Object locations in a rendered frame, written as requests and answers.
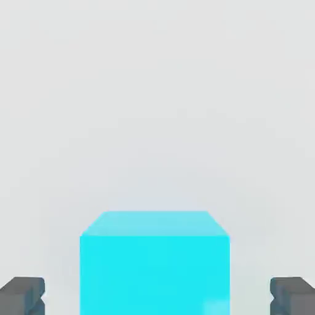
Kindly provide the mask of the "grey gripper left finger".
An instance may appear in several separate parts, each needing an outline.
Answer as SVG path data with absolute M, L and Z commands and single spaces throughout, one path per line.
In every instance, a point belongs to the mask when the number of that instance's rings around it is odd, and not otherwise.
M 45 315 L 42 277 L 14 277 L 0 289 L 0 315 Z

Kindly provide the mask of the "small cyan cube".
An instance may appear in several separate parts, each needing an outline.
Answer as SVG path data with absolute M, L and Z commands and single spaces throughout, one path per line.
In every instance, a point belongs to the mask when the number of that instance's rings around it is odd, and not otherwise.
M 206 211 L 107 211 L 80 237 L 80 315 L 230 315 L 230 238 Z

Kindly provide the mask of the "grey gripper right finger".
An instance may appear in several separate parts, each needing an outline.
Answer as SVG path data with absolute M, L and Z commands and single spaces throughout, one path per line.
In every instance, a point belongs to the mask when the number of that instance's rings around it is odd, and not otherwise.
M 270 315 L 315 315 L 315 288 L 302 277 L 273 277 L 270 292 Z

